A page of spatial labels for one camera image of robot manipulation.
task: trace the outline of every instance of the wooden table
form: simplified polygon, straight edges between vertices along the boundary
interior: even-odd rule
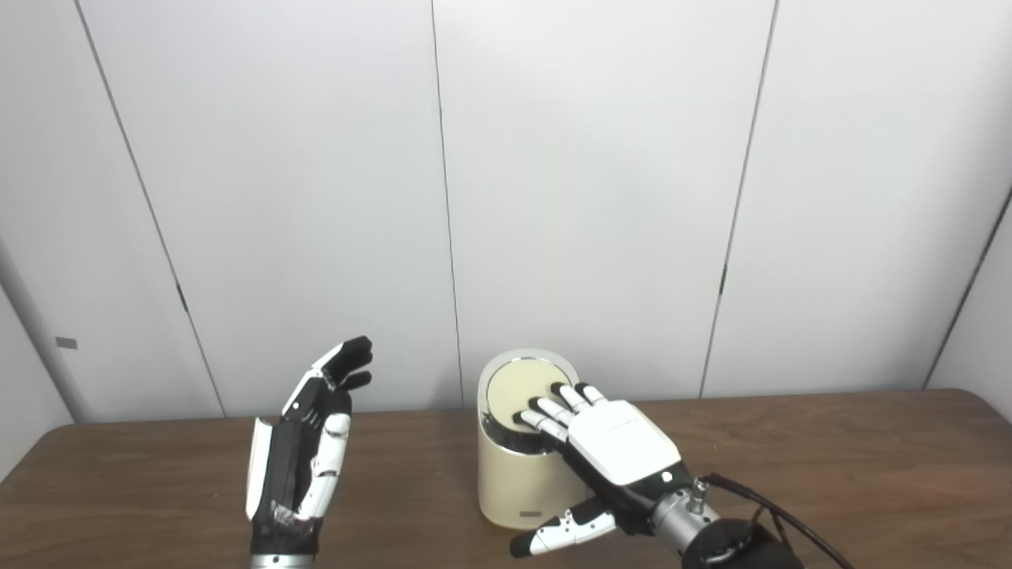
[[[642,405],[696,473],[772,498],[858,568],[1012,567],[1012,427],[961,391]],[[0,484],[0,567],[243,568],[250,419],[72,425]],[[678,567],[613,534],[513,560],[476,495],[472,410],[362,413],[316,567]],[[752,507],[714,495],[722,514]],[[802,543],[794,536],[795,543]],[[810,567],[830,567],[806,547]]]

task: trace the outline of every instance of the container lid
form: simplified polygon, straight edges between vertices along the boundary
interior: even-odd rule
[[[513,415],[529,409],[534,397],[565,405],[552,393],[552,384],[575,385],[580,380],[564,357],[543,349],[516,349],[489,361],[478,389],[478,419],[493,442],[523,455],[550,452],[534,429],[513,422]]]

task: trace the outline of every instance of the robotic finger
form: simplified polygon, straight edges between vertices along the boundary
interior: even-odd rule
[[[565,443],[569,438],[569,431],[566,427],[557,423],[547,415],[543,415],[532,409],[526,409],[513,415],[513,422],[527,425],[530,428],[546,435],[556,443]]]
[[[567,509],[564,514],[553,517],[537,529],[516,536],[510,541],[509,551],[514,558],[540,555],[589,542],[614,529],[614,516],[595,496]]]

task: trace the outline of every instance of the white finger segment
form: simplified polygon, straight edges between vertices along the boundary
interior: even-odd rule
[[[569,438],[569,431],[566,430],[566,427],[537,411],[531,409],[520,411],[520,419],[531,428],[537,429],[560,442],[566,442],[566,439]]]
[[[345,413],[334,413],[324,422],[317,456],[310,463],[313,480],[302,503],[299,504],[297,514],[299,518],[313,519],[323,517],[327,513],[327,506],[334,497],[337,479],[341,474],[350,430],[351,417]]]
[[[573,512],[566,510],[566,513],[560,516],[559,520],[559,525],[543,525],[537,530],[530,543],[531,555],[539,555],[589,542],[615,529],[615,518],[609,512],[604,512],[596,518],[578,525],[573,519]]]
[[[551,399],[542,397],[537,400],[536,405],[542,413],[559,423],[568,425],[573,421],[573,412]]]
[[[573,408],[573,413],[579,414],[590,409],[590,403],[571,386],[562,386],[559,388],[559,394],[566,400],[566,404]]]
[[[597,390],[596,387],[584,385],[583,386],[583,397],[590,401],[591,405],[601,405],[602,403],[607,403],[608,400]]]

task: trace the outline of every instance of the black cable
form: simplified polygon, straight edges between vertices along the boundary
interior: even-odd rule
[[[762,515],[762,512],[765,509],[766,509],[766,506],[760,505],[759,509],[757,509],[756,512],[752,514],[752,524],[753,525],[755,525],[756,523],[759,522],[759,516]]]
[[[787,539],[787,532],[784,531],[783,523],[780,523],[780,516],[775,511],[769,512],[769,515],[773,518],[773,525],[776,525],[776,533],[780,535],[780,542],[783,543],[783,547],[793,553],[794,548],[790,547],[790,540]]]
[[[752,500],[757,504],[766,506],[766,509],[770,511],[771,515],[778,515],[779,517],[782,517],[787,523],[793,525],[794,529],[800,532],[806,538],[812,540],[812,543],[814,543],[816,547],[821,549],[823,553],[825,553],[833,561],[835,561],[837,565],[839,565],[843,569],[854,569],[854,566],[851,565],[849,561],[844,559],[839,552],[833,549],[833,546],[829,545],[829,543],[827,543],[826,540],[820,538],[819,535],[816,534],[814,531],[812,531],[811,527],[802,523],[800,520],[791,515],[790,512],[776,505],[775,503],[769,501],[765,497],[759,495],[748,486],[743,486],[735,482],[734,480],[725,478],[716,473],[710,474],[708,476],[703,476],[702,480],[707,484],[727,490],[732,494],[738,494],[739,496],[745,499]]]

